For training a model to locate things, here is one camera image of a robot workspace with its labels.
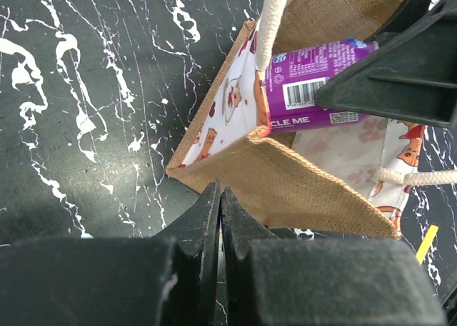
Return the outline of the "printed canvas tote bag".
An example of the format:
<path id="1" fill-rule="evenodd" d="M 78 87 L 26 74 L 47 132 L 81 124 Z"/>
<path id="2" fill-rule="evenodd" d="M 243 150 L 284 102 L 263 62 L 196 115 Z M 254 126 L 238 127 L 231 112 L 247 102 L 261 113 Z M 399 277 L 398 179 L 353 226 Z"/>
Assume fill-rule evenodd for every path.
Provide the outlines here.
<path id="1" fill-rule="evenodd" d="M 403 0 L 264 0 L 229 51 L 166 167 L 202 192 L 219 180 L 270 228 L 397 239 L 414 185 L 456 182 L 454 170 L 421 173 L 423 125 L 370 117 L 354 126 L 272 138 L 267 66 L 282 51 L 374 35 Z"/>

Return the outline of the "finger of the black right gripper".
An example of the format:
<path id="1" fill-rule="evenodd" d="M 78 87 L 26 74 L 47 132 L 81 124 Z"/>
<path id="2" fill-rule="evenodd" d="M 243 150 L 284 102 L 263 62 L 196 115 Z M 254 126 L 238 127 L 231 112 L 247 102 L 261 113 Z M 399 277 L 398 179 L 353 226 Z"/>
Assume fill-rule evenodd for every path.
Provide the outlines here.
<path id="1" fill-rule="evenodd" d="M 322 108 L 456 126 L 456 0 L 403 0 L 371 37 L 379 49 L 316 93 Z"/>

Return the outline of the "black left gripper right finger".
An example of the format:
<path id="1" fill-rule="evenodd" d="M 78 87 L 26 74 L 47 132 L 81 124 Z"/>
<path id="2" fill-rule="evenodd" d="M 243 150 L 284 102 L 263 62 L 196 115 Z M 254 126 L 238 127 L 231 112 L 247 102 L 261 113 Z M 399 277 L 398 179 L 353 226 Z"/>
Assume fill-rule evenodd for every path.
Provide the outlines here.
<path id="1" fill-rule="evenodd" d="M 444 325 L 412 250 L 398 240 L 282 239 L 221 196 L 230 325 Z"/>

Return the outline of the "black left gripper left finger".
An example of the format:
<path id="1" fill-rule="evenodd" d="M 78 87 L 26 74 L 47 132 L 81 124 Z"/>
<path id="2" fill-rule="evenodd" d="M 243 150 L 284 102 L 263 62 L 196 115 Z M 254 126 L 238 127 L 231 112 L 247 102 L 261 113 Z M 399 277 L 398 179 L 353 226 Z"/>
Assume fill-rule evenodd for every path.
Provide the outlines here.
<path id="1" fill-rule="evenodd" d="M 151 238 L 44 238 L 1 251 L 3 325 L 209 325 L 221 186 Z"/>

